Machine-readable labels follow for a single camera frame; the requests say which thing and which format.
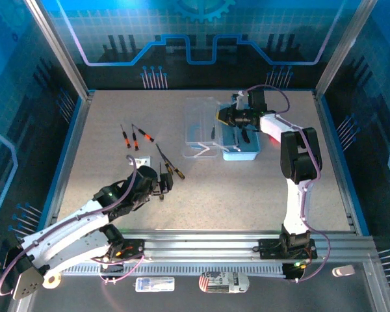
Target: blue wall panel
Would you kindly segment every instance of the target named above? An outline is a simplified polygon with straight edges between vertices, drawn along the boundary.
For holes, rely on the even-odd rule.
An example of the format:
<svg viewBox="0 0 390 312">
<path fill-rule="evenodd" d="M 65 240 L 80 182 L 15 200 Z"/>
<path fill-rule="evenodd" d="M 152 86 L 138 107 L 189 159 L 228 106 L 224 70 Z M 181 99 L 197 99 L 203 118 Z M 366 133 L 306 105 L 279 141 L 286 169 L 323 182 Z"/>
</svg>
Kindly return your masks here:
<svg viewBox="0 0 390 312">
<path fill-rule="evenodd" d="M 0 246 L 36 230 L 17 207 L 42 210 L 77 98 L 24 2 L 0 1 Z"/>
<path fill-rule="evenodd" d="M 144 66 L 166 69 L 170 88 L 249 86 L 272 72 L 291 77 L 272 85 L 313 88 L 358 4 L 47 0 L 45 7 L 89 88 L 145 88 Z"/>
<path fill-rule="evenodd" d="M 387 250 L 390 248 L 390 0 L 378 1 L 326 92 L 326 99 L 370 234 L 379 250 Z"/>
</svg>

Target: white label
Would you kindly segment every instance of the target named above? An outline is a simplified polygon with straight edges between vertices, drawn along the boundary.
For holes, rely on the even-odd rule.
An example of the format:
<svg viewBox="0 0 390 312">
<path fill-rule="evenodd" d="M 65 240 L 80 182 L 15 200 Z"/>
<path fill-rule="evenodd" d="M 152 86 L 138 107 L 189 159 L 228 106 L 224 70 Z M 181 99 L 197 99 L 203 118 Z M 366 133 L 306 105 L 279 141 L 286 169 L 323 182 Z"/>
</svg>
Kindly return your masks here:
<svg viewBox="0 0 390 312">
<path fill-rule="evenodd" d="M 159 291 L 174 291 L 175 278 L 137 278 L 136 292 L 156 293 Z"/>
</svg>

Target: gear logo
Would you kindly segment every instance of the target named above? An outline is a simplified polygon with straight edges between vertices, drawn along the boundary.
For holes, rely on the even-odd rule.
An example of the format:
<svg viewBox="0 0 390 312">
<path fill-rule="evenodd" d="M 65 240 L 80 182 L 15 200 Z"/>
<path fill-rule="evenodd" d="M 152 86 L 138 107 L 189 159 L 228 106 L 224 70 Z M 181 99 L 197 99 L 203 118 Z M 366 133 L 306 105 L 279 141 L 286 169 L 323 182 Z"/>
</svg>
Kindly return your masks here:
<svg viewBox="0 0 390 312">
<path fill-rule="evenodd" d="M 228 7 L 234 4 L 234 0 L 172 0 L 175 12 L 200 23 L 221 18 L 221 14 L 228 13 Z"/>
</svg>

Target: glass enclosure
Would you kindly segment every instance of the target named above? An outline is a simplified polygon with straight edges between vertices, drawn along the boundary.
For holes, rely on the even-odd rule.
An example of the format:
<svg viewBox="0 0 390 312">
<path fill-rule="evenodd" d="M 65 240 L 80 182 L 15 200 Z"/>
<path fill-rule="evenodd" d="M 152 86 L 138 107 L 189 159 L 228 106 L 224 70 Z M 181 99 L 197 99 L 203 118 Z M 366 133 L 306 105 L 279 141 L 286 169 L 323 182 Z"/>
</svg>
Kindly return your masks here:
<svg viewBox="0 0 390 312">
<path fill-rule="evenodd" d="M 67 1 L 45 9 L 90 89 L 314 88 L 359 1 Z M 145 85 L 145 73 L 167 84 Z"/>
<path fill-rule="evenodd" d="M 314 127 L 322 142 L 322 158 L 331 160 L 322 139 L 325 125 L 321 125 L 311 91 L 360 2 L 42 0 L 43 9 L 87 87 L 99 90 L 81 137 L 85 143 L 80 143 L 75 159 L 76 166 L 83 162 L 83 167 L 74 167 L 71 171 L 70 179 L 75 187 L 68 185 L 66 197 L 71 196 L 66 205 L 68 209 L 64 211 L 62 206 L 60 217 L 80 208 L 90 199 L 90 194 L 95 194 L 106 182 L 108 185 L 121 180 L 124 172 L 131 171 L 124 161 L 128 150 L 122 142 L 120 124 L 127 125 L 125 128 L 131 137 L 134 122 L 154 136 L 163 150 L 173 155 L 174 163 L 176 161 L 190 177 L 185 185 L 178 180 L 175 183 L 178 191 L 167 194 L 165 202 L 169 200 L 168 205 L 175 202 L 180 208 L 192 205 L 188 201 L 191 198 L 194 205 L 185 214 L 165 209 L 167 206 L 163 203 L 154 203 L 131 215 L 126 223 L 115 222 L 122 231 L 195 229 L 192 226 L 246 229 L 245 226 L 249 230 L 279 231 L 280 223 L 271 219 L 279 214 L 276 219 L 283 220 L 286 207 L 280 200 L 281 197 L 285 200 L 284 193 L 273 188 L 283 182 L 276 190 L 283 187 L 285 192 L 286 189 L 284 179 L 279 179 L 279 147 L 262 137 L 261 146 L 257 139 L 257 149 L 265 153 L 257 157 L 259 162 L 241 164 L 221 158 L 219 162 L 203 163 L 188 160 L 198 150 L 191 149 L 185 156 L 181 153 L 181 140 L 186 140 L 186 148 L 193 148 L 200 141 L 188 138 L 191 134 L 188 120 L 194 117 L 198 122 L 204 118 L 193 105 L 185 108 L 182 103 L 190 96 L 197 100 L 213 96 L 227 105 L 231 90 L 258 83 L 287 89 L 294 102 L 287 119 L 300 125 L 306 121 L 304 126 Z M 153 92 L 139 91 L 149 89 Z M 156 93 L 154 89 L 179 91 L 172 98 L 167 91 Z M 124 96 L 110 93 L 113 90 L 137 92 L 128 94 L 127 112 Z M 278 96 L 276 92 L 269 92 L 266 100 L 272 105 L 278 104 L 281 101 Z M 345 172 L 352 180 L 369 234 L 379 250 L 387 250 L 390 248 L 390 0 L 379 0 L 376 4 L 323 101 L 330 114 L 328 118 L 333 121 L 331 131 L 336 133 L 336 148 L 346 163 Z M 43 221 L 41 214 L 50 206 L 79 107 L 77 92 L 23 1 L 0 1 L 0 245 L 9 235 L 24 237 L 35 232 L 41 217 Z M 184 109 L 192 112 L 190 118 L 184 115 Z M 212 126 L 209 122 L 202 128 L 205 137 L 210 136 L 211 127 L 215 130 L 215 123 Z M 185 133 L 185 138 L 185 135 L 173 133 L 178 128 Z M 231 141 L 228 146 L 233 144 L 232 135 L 232 132 L 228 134 Z M 208 141 L 211 145 L 216 143 L 209 138 Z M 143 142 L 142 149 L 134 156 L 151 155 L 152 167 L 159 168 L 160 156 L 150 144 Z M 107 173 L 105 162 L 110 162 L 115 172 Z M 337 165 L 324 163 L 325 193 L 316 191 L 316 194 L 319 194 L 318 203 L 326 204 L 324 207 L 331 214 L 339 215 L 335 211 L 339 209 L 342 219 L 336 223 L 334 218 L 323 215 L 321 209 L 318 218 L 324 220 L 316 222 L 315 227 L 350 231 L 333 170 Z M 238 185 L 240 176 L 248 178 Z M 207 195 L 199 189 L 202 183 L 209 188 Z M 245 194 L 254 194 L 250 200 L 259 205 L 243 206 L 242 211 L 236 209 L 245 202 L 237 195 L 239 189 Z M 254 197 L 261 196 L 262 190 L 270 198 L 268 201 Z M 215 205 L 220 200 L 234 207 Z M 197 210 L 200 203 L 204 211 Z M 273 209 L 280 203 L 283 209 Z M 268 215 L 263 207 L 269 209 Z M 225 218 L 219 220 L 220 216 L 211 214 L 212 208 L 230 211 L 241 226 L 228 225 Z M 262 213 L 259 216 L 255 214 L 258 209 Z M 243 213 L 255 220 L 244 220 Z M 201 221 L 185 225 L 187 220 L 195 220 L 199 215 L 202 222 L 210 218 L 215 225 Z M 0 311 L 7 308 L 9 300 L 9 297 L 0 297 Z"/>
<path fill-rule="evenodd" d="M 0 246 L 36 229 L 77 98 L 23 1 L 0 1 Z"/>
<path fill-rule="evenodd" d="M 326 92 L 358 200 L 390 248 L 390 1 L 378 1 Z"/>
</svg>

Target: robotic arm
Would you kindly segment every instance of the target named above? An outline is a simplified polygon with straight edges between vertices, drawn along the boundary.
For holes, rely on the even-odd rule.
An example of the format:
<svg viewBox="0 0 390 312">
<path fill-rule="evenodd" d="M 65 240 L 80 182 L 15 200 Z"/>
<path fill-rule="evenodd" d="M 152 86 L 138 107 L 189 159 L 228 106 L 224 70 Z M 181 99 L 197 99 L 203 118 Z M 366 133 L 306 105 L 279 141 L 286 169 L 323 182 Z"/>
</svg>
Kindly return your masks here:
<svg viewBox="0 0 390 312">
<path fill-rule="evenodd" d="M 13 299 L 33 293 L 45 281 L 84 260 L 100 258 L 105 262 L 141 257 L 143 240 L 124 239 L 112 224 L 116 218 L 136 211 L 149 201 L 172 189 L 169 173 L 160 174 L 147 166 L 136 169 L 127 180 L 103 187 L 78 211 L 46 229 L 5 240 L 0 252 L 0 295 L 11 289 Z"/>
<path fill-rule="evenodd" d="M 257 131 L 270 135 L 280 143 L 280 166 L 288 190 L 286 217 L 281 225 L 281 247 L 286 254 L 309 248 L 310 231 L 306 220 L 313 180 L 318 176 L 311 156 L 316 160 L 318 169 L 322 169 L 317 133 L 313 128 L 302 129 L 293 125 L 273 110 L 268 110 L 262 90 L 248 92 L 248 105 L 249 109 L 238 110 L 237 104 L 232 104 L 221 109 L 217 119 L 243 130 L 247 125 L 255 126 Z"/>
</svg>

